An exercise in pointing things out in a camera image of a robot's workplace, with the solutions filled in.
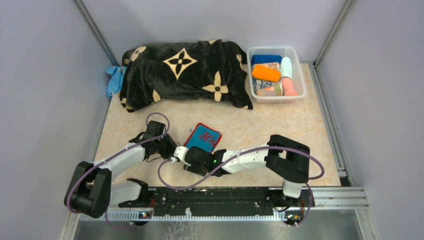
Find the beige table surface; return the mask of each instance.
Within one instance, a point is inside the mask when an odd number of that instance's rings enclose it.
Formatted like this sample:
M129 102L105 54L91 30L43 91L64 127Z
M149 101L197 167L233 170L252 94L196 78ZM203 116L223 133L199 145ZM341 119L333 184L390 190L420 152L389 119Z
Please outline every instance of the beige table surface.
M122 149L128 140L146 129L146 116L152 112L165 114L170 120L169 134L175 142L184 144L189 137L189 129L197 123L203 123L220 131L222 138L216 150L239 150L252 148L266 143L270 135L279 134L310 147L310 154L317 158L325 168L325 175L309 181L311 186L340 186L335 160L324 125L314 84L307 64L301 65L305 78L306 97L295 103L253 104L253 110L241 109L229 103L213 100L176 101L163 99L136 112L127 112L114 96L107 113L106 122L96 153L96 160ZM160 116L152 120L166 123ZM120 183L127 178L135 178L149 186L163 186L159 181L157 169L162 159L153 162L141 162L123 174L114 182ZM309 176L316 176L320 169L310 162ZM183 163L167 163L161 174L164 180L173 186L188 186L202 177L183 170ZM199 186L209 187L266 187L281 186L283 179L268 168L249 169L212 176Z

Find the red border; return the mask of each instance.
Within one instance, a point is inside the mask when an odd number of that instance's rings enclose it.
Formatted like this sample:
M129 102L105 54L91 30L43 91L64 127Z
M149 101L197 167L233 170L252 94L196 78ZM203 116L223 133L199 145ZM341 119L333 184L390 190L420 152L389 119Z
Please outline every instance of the red border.
M220 132L220 131L214 130L214 129L212 129L212 128L210 128L210 127L206 126L205 124L203 124L203 123L201 123L201 122L199 122L199 123L196 125L196 127L194 128L194 130L191 132L190 136L187 138L187 141L185 141L185 143L184 143L184 147L187 145L187 143L189 142L189 140L192 138L193 134L195 133L196 129L198 129L198 126L199 126L199 125L201 125L201 126L203 126L203 127L207 128L207 129L210 129L210 130L212 130L212 131L214 131L214 132L219 133L218 140L216 140L215 145L213 146L212 150L210 150L210 151L212 152L212 151L213 151L213 150L217 147L217 145L218 145L218 143L220 142L221 137L222 137L223 135L221 134L221 132Z

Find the gray floor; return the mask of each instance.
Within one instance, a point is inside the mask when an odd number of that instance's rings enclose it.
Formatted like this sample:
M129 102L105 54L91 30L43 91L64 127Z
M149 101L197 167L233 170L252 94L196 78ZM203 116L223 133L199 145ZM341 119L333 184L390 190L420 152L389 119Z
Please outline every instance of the gray floor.
M117 226L128 223L114 222ZM315 210L300 228L282 222L149 222L130 230L115 230L105 221L80 221L75 240L360 240L353 210Z

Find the white wall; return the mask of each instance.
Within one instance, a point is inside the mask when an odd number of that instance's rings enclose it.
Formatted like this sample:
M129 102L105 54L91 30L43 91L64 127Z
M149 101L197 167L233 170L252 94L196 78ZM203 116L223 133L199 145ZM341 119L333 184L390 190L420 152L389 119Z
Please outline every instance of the white wall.
M0 239L59 236L108 104L109 65L71 0L2 1Z
M125 51L152 42L224 39L246 50L285 45L315 60L345 0L83 1L121 62Z
M424 235L424 1L357 1L320 66L382 239Z

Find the white plastic basket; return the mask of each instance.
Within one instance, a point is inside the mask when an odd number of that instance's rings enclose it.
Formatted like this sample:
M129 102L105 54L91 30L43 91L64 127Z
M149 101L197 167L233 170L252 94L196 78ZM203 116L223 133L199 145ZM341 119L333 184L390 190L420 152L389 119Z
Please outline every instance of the white plastic basket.
M258 96L255 94L252 78L252 56L255 54L263 55L280 55L281 57L289 57L293 72L294 90L298 93L297 96ZM276 103L291 103L296 99L301 99L306 96L306 86L304 76L302 74L301 65L299 63L296 50L291 46L252 46L247 49L247 67L249 74L250 92L254 101L258 104L276 104Z

